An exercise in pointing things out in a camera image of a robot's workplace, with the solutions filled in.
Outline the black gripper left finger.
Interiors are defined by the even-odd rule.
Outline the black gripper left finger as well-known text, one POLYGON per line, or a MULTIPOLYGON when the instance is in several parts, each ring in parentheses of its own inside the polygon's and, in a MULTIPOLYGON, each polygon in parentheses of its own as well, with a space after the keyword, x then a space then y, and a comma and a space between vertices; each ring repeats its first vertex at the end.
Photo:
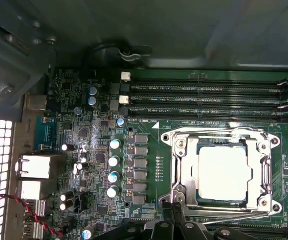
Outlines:
POLYGON ((177 235, 175 205, 162 204, 162 220, 147 221, 125 218, 111 231, 100 235, 101 240, 174 240, 177 235))

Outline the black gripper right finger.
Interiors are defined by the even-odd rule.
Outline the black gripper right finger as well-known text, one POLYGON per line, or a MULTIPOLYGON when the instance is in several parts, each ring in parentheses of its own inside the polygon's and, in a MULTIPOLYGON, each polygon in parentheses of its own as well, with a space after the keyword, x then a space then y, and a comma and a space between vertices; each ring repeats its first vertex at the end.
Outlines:
POLYGON ((208 232, 202 224, 186 221, 182 206, 173 205, 174 223, 178 229, 178 240, 246 240, 247 235, 233 228, 218 228, 214 233, 208 232))

